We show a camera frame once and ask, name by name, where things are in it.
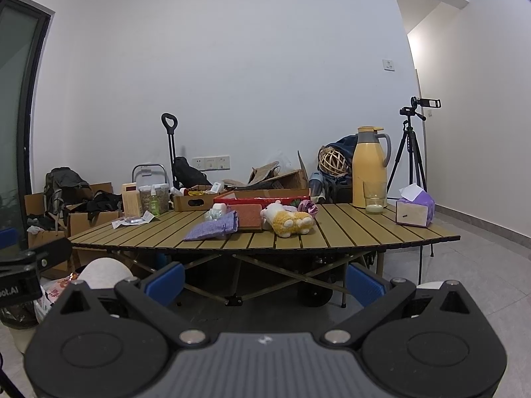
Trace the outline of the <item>purple knitted cloth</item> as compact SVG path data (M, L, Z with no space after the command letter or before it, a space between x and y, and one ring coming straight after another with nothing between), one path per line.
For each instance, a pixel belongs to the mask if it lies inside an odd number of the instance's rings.
M222 239L239 230L239 215L230 211L218 219L204 221L190 230L185 236L186 242L202 241L207 239Z

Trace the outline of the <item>pink satin cloth bundle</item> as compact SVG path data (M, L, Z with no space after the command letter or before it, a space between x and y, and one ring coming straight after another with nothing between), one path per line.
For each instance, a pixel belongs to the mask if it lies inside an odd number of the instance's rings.
M318 206L310 199L301 200L297 207L297 210L299 212L307 213L312 217L315 217L319 212Z

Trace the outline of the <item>yellow white plush toy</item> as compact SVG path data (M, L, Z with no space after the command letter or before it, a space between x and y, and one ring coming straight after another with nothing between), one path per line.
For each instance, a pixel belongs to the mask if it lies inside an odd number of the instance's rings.
M283 205L280 200L262 209L260 217L264 228L271 229L281 238L289 238L294 234L308 234L315 224L311 214Z

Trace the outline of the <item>red brown sponge block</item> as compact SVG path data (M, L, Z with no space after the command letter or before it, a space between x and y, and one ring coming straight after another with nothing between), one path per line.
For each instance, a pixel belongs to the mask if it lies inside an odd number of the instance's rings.
M262 230L262 207L259 204L228 205L228 208L229 211L235 211L238 215L239 232L254 232Z

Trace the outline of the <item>crumpled white paper wrapper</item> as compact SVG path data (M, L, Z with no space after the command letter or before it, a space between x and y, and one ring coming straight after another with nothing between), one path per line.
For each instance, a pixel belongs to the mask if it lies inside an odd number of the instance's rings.
M141 217L116 219L112 221L112 227L113 229L117 229L119 227L142 226L142 225L151 223L155 218L156 216L147 210L144 212L144 214Z

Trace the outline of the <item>green spray bottle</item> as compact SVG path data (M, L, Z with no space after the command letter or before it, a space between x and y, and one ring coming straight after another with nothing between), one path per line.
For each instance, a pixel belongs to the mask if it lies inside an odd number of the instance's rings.
M157 189L154 185L150 187L150 199L148 210L153 216L158 216L160 214Z

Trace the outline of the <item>small brown cardboard box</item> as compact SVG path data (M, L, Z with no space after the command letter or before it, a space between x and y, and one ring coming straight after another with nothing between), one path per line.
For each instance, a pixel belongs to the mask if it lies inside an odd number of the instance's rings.
M206 211L213 205L214 199L225 192L225 188L220 184L195 185L189 189L173 188L173 205L175 211Z

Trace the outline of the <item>purple tissue box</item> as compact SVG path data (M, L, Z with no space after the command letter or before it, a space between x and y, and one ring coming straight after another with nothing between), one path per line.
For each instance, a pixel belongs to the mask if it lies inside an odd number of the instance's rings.
M435 214L435 200L417 184L400 189L401 197L395 205L397 224L411 227L428 227Z

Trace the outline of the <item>glass jar of grains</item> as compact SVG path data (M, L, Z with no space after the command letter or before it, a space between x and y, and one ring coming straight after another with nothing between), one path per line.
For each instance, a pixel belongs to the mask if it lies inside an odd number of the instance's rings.
M169 210L169 185L158 183L139 187L142 212L149 211L158 216Z

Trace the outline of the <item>light wooden box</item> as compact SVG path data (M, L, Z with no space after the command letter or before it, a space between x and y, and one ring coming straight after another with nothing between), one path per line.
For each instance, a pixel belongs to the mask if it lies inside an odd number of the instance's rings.
M135 182L124 183L120 194L124 217L139 218L142 215L142 205L137 184Z

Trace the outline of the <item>dark blue bag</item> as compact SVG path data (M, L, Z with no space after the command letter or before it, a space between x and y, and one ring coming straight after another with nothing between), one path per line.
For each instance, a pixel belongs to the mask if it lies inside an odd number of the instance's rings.
M320 147L317 171L311 174L309 187L315 203L351 203L353 201L353 156L358 135L349 135Z

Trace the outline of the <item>woven rattan ball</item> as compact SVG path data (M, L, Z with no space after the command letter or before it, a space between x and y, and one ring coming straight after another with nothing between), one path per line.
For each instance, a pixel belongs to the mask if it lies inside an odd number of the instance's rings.
M349 164L345 156L335 147L320 147L318 169L332 177L342 177L349 173Z

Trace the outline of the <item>red cardboard storage box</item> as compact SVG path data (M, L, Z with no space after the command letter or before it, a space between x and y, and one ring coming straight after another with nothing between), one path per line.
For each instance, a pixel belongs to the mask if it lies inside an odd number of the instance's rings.
M280 200L283 205L289 205L297 209L303 199L310 199L305 190L243 190L232 191L214 199L214 204L224 204L227 207L227 213L230 212L228 205L236 204L259 204L264 209L270 203ZM262 225L261 231L271 231Z

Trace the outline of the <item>metal folding chair frame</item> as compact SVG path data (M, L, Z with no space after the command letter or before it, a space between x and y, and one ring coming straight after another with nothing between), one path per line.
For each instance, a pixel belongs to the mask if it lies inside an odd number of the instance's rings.
M138 187L169 183L167 170L160 164L140 164L133 167L131 181Z

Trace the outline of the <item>white wall power strip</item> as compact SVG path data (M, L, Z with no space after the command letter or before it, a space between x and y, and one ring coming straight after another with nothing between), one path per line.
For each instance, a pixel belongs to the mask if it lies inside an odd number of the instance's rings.
M194 157L191 164L200 171L230 170L230 156Z

